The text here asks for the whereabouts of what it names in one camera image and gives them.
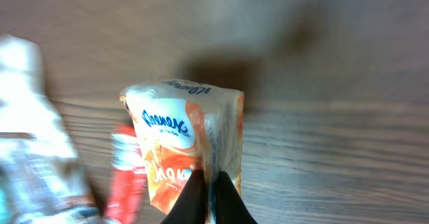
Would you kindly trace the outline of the red snack stick packet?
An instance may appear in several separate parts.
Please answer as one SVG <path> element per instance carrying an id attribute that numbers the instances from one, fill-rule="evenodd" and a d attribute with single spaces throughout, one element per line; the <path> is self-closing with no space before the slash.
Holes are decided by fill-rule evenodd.
<path id="1" fill-rule="evenodd" d="M 103 214 L 107 223 L 135 222 L 147 176 L 141 148 L 133 126 L 118 125 L 111 134 L 111 191 Z"/>

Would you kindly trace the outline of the orange Kleenex tissue box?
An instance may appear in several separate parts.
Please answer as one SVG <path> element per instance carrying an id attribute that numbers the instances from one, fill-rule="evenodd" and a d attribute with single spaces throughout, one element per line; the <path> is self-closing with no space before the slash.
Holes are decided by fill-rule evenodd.
<path id="1" fill-rule="evenodd" d="M 168 214 L 195 170 L 226 172 L 241 189 L 244 93 L 182 79 L 144 82 L 120 100 L 133 120 L 150 203 Z"/>

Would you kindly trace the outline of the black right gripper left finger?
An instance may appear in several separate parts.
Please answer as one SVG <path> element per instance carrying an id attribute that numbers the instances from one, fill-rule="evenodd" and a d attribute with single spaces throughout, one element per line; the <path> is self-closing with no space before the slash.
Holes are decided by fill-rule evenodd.
<path id="1" fill-rule="evenodd" d="M 161 224 L 205 224 L 206 206 L 204 172 L 195 170 Z"/>

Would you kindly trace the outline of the brown snack pouch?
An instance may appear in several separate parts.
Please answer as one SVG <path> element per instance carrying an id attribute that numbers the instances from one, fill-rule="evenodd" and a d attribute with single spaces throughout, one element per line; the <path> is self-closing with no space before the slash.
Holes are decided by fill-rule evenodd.
<path id="1" fill-rule="evenodd" d="M 1 222 L 102 223 L 78 152 L 44 91 L 39 48 L 1 36 Z"/>

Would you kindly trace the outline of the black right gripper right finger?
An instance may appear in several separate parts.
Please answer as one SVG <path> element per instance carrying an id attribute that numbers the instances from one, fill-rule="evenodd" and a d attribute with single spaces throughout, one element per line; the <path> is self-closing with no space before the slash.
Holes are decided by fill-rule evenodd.
<path id="1" fill-rule="evenodd" d="M 257 224 L 229 175 L 221 171 L 215 182 L 216 224 Z"/>

